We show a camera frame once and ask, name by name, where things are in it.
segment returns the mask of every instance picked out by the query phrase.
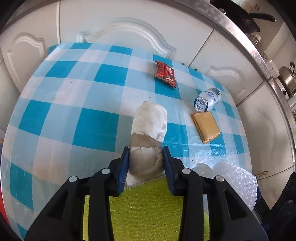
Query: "red snack wrapper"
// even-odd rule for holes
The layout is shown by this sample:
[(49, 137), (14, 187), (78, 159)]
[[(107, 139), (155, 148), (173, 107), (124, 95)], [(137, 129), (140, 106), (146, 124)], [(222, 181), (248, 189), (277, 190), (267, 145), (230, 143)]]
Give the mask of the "red snack wrapper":
[(177, 88), (177, 82), (174, 77), (174, 69), (169, 67), (166, 63), (156, 60), (157, 71), (155, 77), (161, 79), (163, 82), (173, 86), (175, 89)]

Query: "green cloth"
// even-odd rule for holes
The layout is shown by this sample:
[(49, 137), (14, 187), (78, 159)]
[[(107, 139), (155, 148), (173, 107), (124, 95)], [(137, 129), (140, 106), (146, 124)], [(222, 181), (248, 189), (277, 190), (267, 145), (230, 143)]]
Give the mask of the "green cloth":
[[(126, 188), (119, 197), (109, 200), (115, 241), (178, 240), (183, 197), (171, 195), (165, 178)], [(84, 222), (88, 221), (88, 202), (89, 196), (86, 197)], [(83, 239), (88, 241), (85, 223)], [(209, 240), (209, 219), (205, 213), (204, 240)]]

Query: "stainless steel pot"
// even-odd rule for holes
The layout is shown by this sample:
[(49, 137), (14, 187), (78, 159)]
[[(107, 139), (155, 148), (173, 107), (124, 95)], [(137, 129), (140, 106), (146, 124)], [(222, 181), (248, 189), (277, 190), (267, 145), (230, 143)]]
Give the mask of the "stainless steel pot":
[(296, 94), (296, 77), (295, 77), (295, 64), (290, 63), (290, 68), (282, 66), (279, 69), (279, 79), (285, 86), (289, 97)]

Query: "table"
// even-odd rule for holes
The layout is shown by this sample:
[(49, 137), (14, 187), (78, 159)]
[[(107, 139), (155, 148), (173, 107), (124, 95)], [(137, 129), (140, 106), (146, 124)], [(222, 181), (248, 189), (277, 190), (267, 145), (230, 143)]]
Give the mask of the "table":
[[(155, 60), (174, 68), (176, 90), (154, 78)], [(210, 87), (222, 91), (212, 111), (221, 135), (203, 144), (190, 115), (194, 99)], [(21, 238), (69, 176), (91, 176), (121, 155), (144, 101), (166, 108), (163, 145), (186, 167), (229, 161), (251, 172), (242, 121), (220, 83), (140, 49), (63, 43), (28, 81), (4, 140), (1, 190), (10, 225)]]

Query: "white bottle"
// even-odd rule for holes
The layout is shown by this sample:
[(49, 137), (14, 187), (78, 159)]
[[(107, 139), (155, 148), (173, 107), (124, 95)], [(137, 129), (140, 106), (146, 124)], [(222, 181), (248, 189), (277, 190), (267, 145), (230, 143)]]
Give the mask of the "white bottle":
[(220, 100), (221, 91), (217, 88), (209, 88), (195, 99), (194, 107), (198, 112), (206, 112), (213, 109)]

